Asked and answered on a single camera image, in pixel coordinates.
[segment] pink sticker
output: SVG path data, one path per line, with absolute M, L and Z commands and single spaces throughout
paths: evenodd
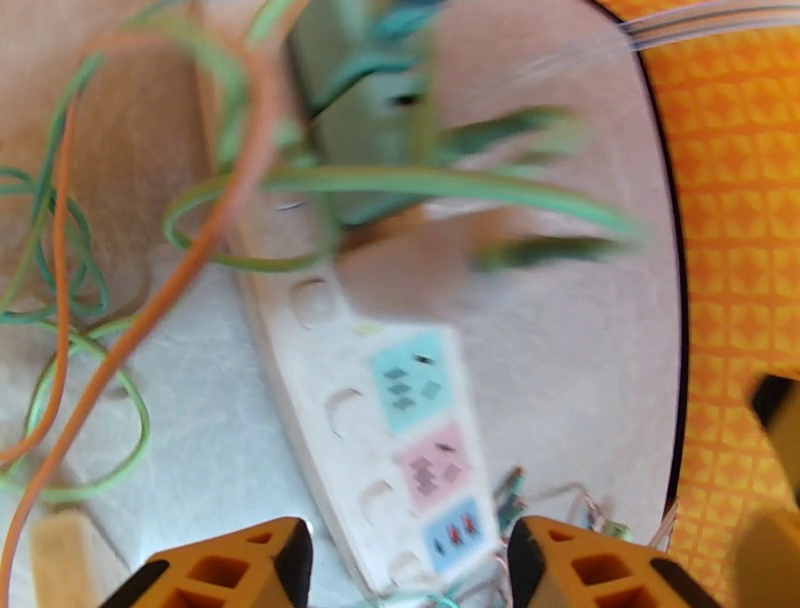
M 456 422 L 399 452 L 395 460 L 403 470 L 414 507 L 420 513 L 468 485 L 472 475 L 464 438 Z

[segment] orange fabric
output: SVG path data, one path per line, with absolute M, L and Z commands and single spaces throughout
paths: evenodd
M 623 19 L 692 4 L 602 0 Z M 725 605 L 735 530 L 792 505 L 750 412 L 754 382 L 800 361 L 800 28 L 646 51 L 667 134 L 689 283 L 689 406 L 671 552 Z

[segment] transparent tube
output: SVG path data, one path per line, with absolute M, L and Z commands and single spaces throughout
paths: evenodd
M 492 88 L 546 80 L 565 69 L 583 67 L 609 55 L 625 55 L 692 38 L 728 32 L 800 25 L 800 2 L 716 0 L 648 15 L 620 24 L 617 34 L 587 38 L 543 55 L 507 74 Z

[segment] diamond pattern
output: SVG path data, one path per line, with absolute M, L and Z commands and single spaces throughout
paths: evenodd
M 630 20 L 692 0 L 600 0 Z M 800 28 L 646 51 L 669 143 L 690 300 L 689 411 L 671 552 L 727 605 L 732 539 L 791 505 L 748 408 L 800 362 Z

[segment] white floor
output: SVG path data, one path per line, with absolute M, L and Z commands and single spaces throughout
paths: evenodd
M 41 160 L 50 109 L 80 45 L 143 3 L 45 4 L 6 0 L 0 7 L 0 163 L 28 170 Z M 613 34 L 613 27 L 583 0 L 452 4 L 441 68 L 447 121 L 540 102 L 584 109 L 595 141 L 554 169 L 553 179 L 629 210 L 651 232 L 640 253 L 520 274 L 510 301 L 454 319 L 493 481 L 525 466 L 533 511 L 562 519 L 574 496 L 569 488 L 585 486 L 646 541 L 658 526 L 672 458 L 679 300 L 669 196 L 637 65 L 616 56 L 547 81 L 522 79 L 521 68 L 541 53 Z M 132 299 L 135 309 L 178 259 L 161 244 L 162 211 L 204 171 L 191 68 L 171 51 L 116 61 L 92 84 L 84 109 L 73 190 L 88 210 L 97 255 L 116 276 L 116 301 Z M 22 199 L 0 204 L 0 276 L 14 267 L 27 213 Z M 573 228 L 551 216 L 534 221 L 547 231 Z M 32 282 L 31 297 L 40 293 Z M 36 330 L 0 330 L 0 440 L 17 436 L 51 349 L 52 337 Z M 125 483 L 88 505 L 130 565 L 167 546 L 294 514 L 315 530 L 313 603 L 355 599 L 270 407 L 231 274 L 206 272 L 131 367 L 151 408 L 153 445 Z M 75 365 L 65 403 L 89 371 L 87 362 Z M 107 470 L 136 433 L 127 402 L 107 398 L 70 453 L 65 476 Z M 0 524 L 14 504 L 13 495 L 0 496 Z M 23 548 L 15 607 L 33 605 L 29 585 Z

